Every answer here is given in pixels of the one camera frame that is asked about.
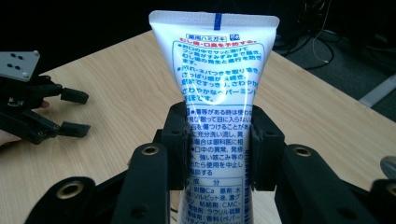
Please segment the toothpaste tube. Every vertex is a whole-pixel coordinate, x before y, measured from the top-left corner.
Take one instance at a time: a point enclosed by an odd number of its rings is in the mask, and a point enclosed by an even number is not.
[[[253,223],[249,128],[279,19],[162,10],[148,18],[192,132],[177,223]]]

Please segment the cable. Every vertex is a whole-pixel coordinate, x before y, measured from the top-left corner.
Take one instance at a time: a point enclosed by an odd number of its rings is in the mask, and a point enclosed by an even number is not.
[[[273,47],[273,50],[291,50],[294,47],[297,46],[299,42],[299,37],[293,38],[292,40],[288,41],[287,43],[284,43],[283,45],[276,45]]]
[[[322,30],[321,32],[322,32],[322,33],[327,33],[327,34],[330,34],[330,35],[337,35],[337,36],[338,36],[338,38],[335,39],[335,40],[326,39],[325,41],[326,41],[327,43],[338,43],[338,42],[340,42],[341,40],[345,39],[344,36],[342,36],[342,35],[340,35],[340,34],[337,34],[336,32],[331,31],[331,30]]]
[[[312,69],[317,69],[317,68],[324,67],[324,66],[328,65],[329,63],[331,63],[332,60],[334,59],[334,51],[332,50],[332,47],[328,43],[326,43],[324,40],[322,40],[320,38],[318,38],[318,41],[320,41],[322,44],[324,44],[329,49],[329,51],[330,51],[332,56],[329,59],[329,61],[326,61],[326,63],[318,65],[318,66],[306,67],[306,68],[304,68],[305,70],[312,70]]]
[[[314,37],[314,40],[312,41],[312,51],[313,51],[315,57],[316,57],[318,60],[320,60],[320,61],[322,61],[322,62],[324,62],[324,63],[329,63],[330,60],[323,60],[323,59],[319,58],[319,56],[318,56],[317,53],[315,52],[315,42],[316,42],[316,40],[318,39],[320,33],[324,30],[324,26],[325,26],[326,21],[327,21],[327,18],[328,18],[328,16],[329,16],[329,10],[330,10],[330,5],[331,5],[331,3],[332,3],[332,0],[330,0],[330,1],[329,1],[329,5],[327,5],[326,15],[325,15],[325,17],[324,17],[324,21],[323,21],[322,27],[321,27],[321,29],[319,30],[319,32],[317,33],[317,35]]]
[[[309,43],[309,41],[311,40],[312,37],[311,37],[310,35],[308,35],[308,36],[305,36],[305,38],[306,38],[306,40],[305,40],[305,42],[304,42],[302,45],[300,45],[298,48],[296,48],[296,49],[294,49],[294,50],[292,50],[292,48],[290,48],[290,49],[288,50],[288,52],[286,52],[285,54],[282,54],[282,56],[286,58],[288,55],[291,55],[292,53],[295,53],[295,52],[297,52],[298,50],[300,50],[300,49],[302,49],[303,47],[305,47],[305,45]]]

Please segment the wooden table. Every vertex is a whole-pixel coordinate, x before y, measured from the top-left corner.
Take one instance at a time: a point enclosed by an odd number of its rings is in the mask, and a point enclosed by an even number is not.
[[[64,178],[83,175],[100,184],[126,170],[134,149],[151,142],[169,107],[183,100],[152,32],[47,75],[90,98],[76,105],[50,97],[50,108],[36,112],[59,124],[92,127],[84,138],[57,136],[38,146],[22,141],[0,151],[0,223],[23,223],[44,193]],[[275,52],[254,104],[282,130],[287,144],[312,147],[340,178],[363,189],[385,178],[379,162],[396,155],[396,123]],[[255,223],[280,222],[273,192],[255,191],[253,198]]]

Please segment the desk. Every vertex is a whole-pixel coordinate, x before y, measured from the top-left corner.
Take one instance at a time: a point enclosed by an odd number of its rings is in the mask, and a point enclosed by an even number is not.
[[[75,175],[100,184],[127,169],[134,149],[152,141],[171,105],[183,100],[152,32],[138,35],[46,73],[85,91],[86,105],[48,99],[36,112],[90,124],[84,138],[57,136],[0,151],[0,223],[22,223],[44,193]],[[396,155],[396,123],[271,53],[255,105],[286,135],[287,144],[315,149],[340,178],[369,189],[385,178],[379,162]],[[279,223],[274,193],[253,193],[255,223]]]

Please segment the screw hole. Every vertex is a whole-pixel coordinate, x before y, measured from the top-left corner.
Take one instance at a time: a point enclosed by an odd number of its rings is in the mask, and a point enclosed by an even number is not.
[[[303,148],[303,147],[295,147],[293,149],[293,151],[299,156],[303,156],[303,157],[310,157],[311,156],[311,152],[308,149]]]
[[[79,181],[73,181],[64,184],[56,193],[56,196],[60,199],[69,199],[78,195],[82,192],[84,185]]]
[[[142,153],[146,156],[152,156],[159,151],[160,149],[157,147],[146,147],[145,149],[143,149]]]

